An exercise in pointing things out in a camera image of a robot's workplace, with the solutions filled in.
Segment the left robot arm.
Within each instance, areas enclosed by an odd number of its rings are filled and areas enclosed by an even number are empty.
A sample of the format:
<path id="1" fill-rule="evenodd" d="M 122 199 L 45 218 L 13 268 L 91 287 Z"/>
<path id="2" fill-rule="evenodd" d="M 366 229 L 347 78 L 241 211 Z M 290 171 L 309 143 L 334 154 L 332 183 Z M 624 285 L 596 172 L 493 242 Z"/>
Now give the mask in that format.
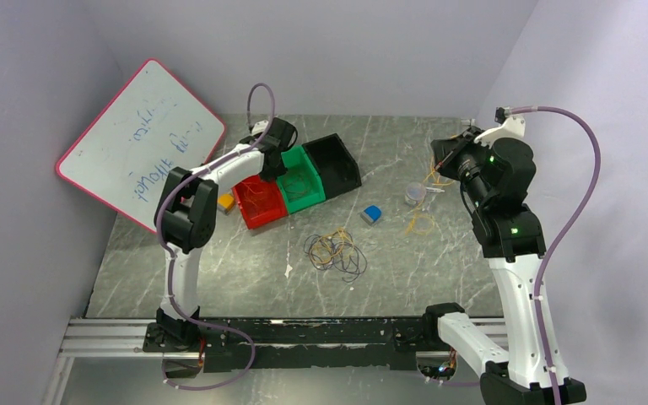
<path id="1" fill-rule="evenodd" d="M 165 293 L 155 323 L 180 351 L 195 347 L 200 338 L 199 263 L 215 231 L 219 198 L 251 176 L 264 181 L 283 176 L 282 155 L 298 137 L 293 124 L 277 117 L 249 129 L 227 154 L 193 169 L 175 167 L 165 180 L 154 216 L 166 257 Z"/>

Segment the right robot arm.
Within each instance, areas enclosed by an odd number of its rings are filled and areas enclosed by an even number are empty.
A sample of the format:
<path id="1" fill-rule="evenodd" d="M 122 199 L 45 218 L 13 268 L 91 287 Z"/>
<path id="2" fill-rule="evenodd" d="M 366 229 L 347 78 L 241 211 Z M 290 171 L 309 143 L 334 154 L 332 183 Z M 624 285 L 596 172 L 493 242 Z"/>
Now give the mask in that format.
<path id="1" fill-rule="evenodd" d="M 456 303 L 431 305 L 421 336 L 432 349 L 448 345 L 477 374 L 487 404 L 575 404 L 587 399 L 559 352 L 540 271 L 543 228 L 526 205 L 537 168 L 529 145 L 501 138 L 489 146 L 464 133 L 434 140 L 434 169 L 457 181 L 473 233 L 501 298 L 508 347 L 473 324 Z"/>

